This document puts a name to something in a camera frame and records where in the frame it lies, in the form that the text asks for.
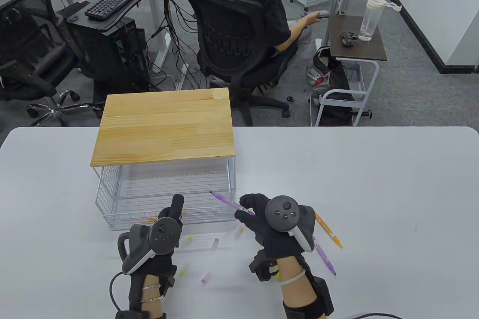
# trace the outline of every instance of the chair base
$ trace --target chair base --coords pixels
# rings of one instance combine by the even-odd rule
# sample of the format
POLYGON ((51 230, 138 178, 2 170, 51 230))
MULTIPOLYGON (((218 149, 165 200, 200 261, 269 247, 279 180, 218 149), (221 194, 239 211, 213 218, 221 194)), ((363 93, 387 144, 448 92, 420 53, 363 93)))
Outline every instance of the chair base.
POLYGON ((72 90, 65 90, 63 91, 60 96, 58 97, 58 101, 55 101, 53 97, 45 97, 48 105, 43 105, 40 103, 32 103, 27 106, 27 113, 32 118, 37 118, 40 115, 40 111, 46 112, 43 116, 39 117, 36 121, 34 121, 30 126, 40 126, 42 123, 46 122, 48 119, 54 118, 56 119, 61 126, 68 127, 67 121, 63 114, 70 110, 75 110, 79 108, 89 108, 96 111, 101 111, 101 107, 98 105, 94 105, 92 103, 82 103, 82 104, 73 104, 68 106, 63 106, 63 102, 67 96, 70 95, 70 98, 77 102, 80 100, 80 96, 77 93, 73 92, 72 90))
POLYGON ((237 108, 241 111, 245 126, 253 126, 253 118, 251 117, 251 107, 267 107, 281 109, 281 116, 287 119, 291 116, 289 112, 289 104, 281 102, 274 98, 253 96, 247 88, 241 88, 238 92, 232 92, 229 83, 223 81, 212 80, 209 88, 229 88, 229 100, 231 108, 237 108))

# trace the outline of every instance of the gray carpet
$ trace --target gray carpet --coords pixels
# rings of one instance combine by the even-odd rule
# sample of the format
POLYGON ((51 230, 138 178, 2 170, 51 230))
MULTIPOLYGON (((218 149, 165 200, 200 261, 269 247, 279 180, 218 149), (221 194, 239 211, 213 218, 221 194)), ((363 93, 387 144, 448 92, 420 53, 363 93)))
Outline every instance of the gray carpet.
MULTIPOLYGON (((175 0, 189 10, 186 0, 175 0)), ((301 6, 283 0, 289 19, 298 18, 301 6)), ((62 8, 60 0, 53 0, 56 10, 62 8)), ((363 15, 366 2, 364 0, 351 1, 351 15, 363 15)), ((151 13, 147 0, 139 3, 128 14, 137 22, 138 27, 146 29, 147 36, 154 32, 151 13)), ((186 33, 178 25, 175 17, 175 28, 178 36, 193 50, 198 49, 195 34, 186 33)), ((361 126, 470 126, 479 130, 479 77, 476 74, 438 74, 433 63, 429 60, 411 30, 406 26, 401 16, 386 9, 381 21, 380 30, 383 37, 388 61, 380 63, 376 85, 369 97, 367 108, 373 111, 373 118, 363 118, 361 126)), ((323 37, 326 22, 315 25, 313 38, 323 37)), ((154 58, 157 51, 155 39, 149 42, 149 49, 154 58)), ((190 69, 197 67, 192 51, 186 51, 185 61, 190 63, 190 69)), ((290 104, 291 117, 283 119, 281 112, 267 109, 253 109, 253 121, 256 126, 308 126, 310 87, 306 82, 306 65, 313 56, 314 49, 303 54, 303 58, 295 59, 281 79, 280 85, 268 95, 285 101, 287 96, 292 96, 295 101, 290 104)), ((176 56, 169 53, 165 65, 166 73, 178 77, 176 69, 176 56)), ((365 78, 370 78, 372 69, 363 67, 365 78)), ((152 73, 154 82, 162 78, 152 73)), ((202 88, 205 87, 205 78, 200 79, 199 73, 195 74, 196 80, 201 80, 202 88)), ((173 81, 167 78, 160 87, 164 90, 173 88, 173 81)), ((72 71, 68 78, 58 87, 58 91, 70 88, 79 93, 82 101, 91 100, 92 81, 77 70, 72 71)), ((184 89, 192 88, 185 81, 184 89)), ((0 144, 7 134, 18 126, 28 126, 32 120, 25 112, 27 102, 11 101, 0 102, 0 144)), ((91 112, 71 113, 67 117, 71 126, 98 126, 99 120, 91 112)), ((233 112, 233 124, 242 126, 243 120, 239 112, 233 112)), ((55 121, 48 122, 46 126, 57 126, 55 121)))

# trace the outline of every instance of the wire basket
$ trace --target wire basket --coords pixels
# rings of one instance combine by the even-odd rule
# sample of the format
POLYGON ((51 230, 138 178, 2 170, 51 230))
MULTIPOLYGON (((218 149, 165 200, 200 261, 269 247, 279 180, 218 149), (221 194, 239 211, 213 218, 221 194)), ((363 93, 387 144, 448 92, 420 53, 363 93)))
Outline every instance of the wire basket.
POLYGON ((103 167, 96 205, 110 230, 151 224, 176 193, 184 196, 184 224, 234 220, 234 209, 209 191, 234 200, 234 157, 103 167))

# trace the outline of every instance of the computer tower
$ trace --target computer tower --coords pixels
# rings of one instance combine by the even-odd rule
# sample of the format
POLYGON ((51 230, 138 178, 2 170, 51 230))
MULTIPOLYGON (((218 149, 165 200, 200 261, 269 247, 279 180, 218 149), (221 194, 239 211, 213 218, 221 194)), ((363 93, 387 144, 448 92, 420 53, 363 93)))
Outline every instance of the computer tower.
POLYGON ((106 32, 68 22, 68 30, 86 53, 82 71, 94 80, 94 103, 111 93, 149 91, 145 31, 124 16, 106 32))

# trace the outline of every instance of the black glove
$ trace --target black glove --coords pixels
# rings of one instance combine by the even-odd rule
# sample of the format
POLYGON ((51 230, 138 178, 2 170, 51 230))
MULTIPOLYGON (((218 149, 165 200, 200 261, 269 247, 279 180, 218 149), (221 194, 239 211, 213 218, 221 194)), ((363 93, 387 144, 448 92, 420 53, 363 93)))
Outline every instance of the black glove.
MULTIPOLYGON (((183 210, 184 197, 181 194, 175 194, 171 200, 171 206, 163 208, 158 215, 158 218, 171 217, 178 222, 180 228, 183 227, 181 223, 181 211, 183 210)), ((145 264, 137 269, 135 273, 140 275, 150 274, 151 276, 174 276, 177 267, 173 265, 171 256, 174 250, 165 255, 156 255, 148 259, 145 264)))
POLYGON ((265 208, 269 198, 264 194, 245 194, 239 199, 239 204, 245 208, 252 208, 256 216, 245 211, 237 210, 235 218, 246 225, 256 234, 256 241, 265 249, 265 255, 269 259, 293 257, 304 252, 294 237, 288 233, 278 232, 271 228, 266 221, 265 208))

